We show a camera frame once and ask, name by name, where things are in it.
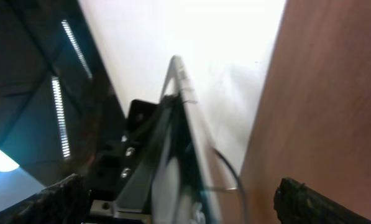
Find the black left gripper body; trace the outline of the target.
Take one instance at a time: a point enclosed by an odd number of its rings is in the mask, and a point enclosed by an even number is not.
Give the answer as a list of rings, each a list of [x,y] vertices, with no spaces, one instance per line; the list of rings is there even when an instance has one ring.
[[[99,134],[96,158],[86,176],[90,190],[86,223],[168,223],[159,215],[168,188],[164,170],[172,144],[173,100],[131,103],[121,126],[108,116]]]

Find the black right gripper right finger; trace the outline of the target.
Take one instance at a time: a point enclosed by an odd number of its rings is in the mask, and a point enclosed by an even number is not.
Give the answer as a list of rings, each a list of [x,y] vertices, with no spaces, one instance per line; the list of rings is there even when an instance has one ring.
[[[368,218],[289,177],[281,180],[273,201],[282,224],[371,224]]]

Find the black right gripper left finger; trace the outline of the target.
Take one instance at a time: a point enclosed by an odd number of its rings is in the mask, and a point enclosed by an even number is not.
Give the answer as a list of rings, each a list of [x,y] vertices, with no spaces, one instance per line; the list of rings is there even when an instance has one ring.
[[[85,177],[72,174],[0,211],[0,224],[82,223],[89,205]]]

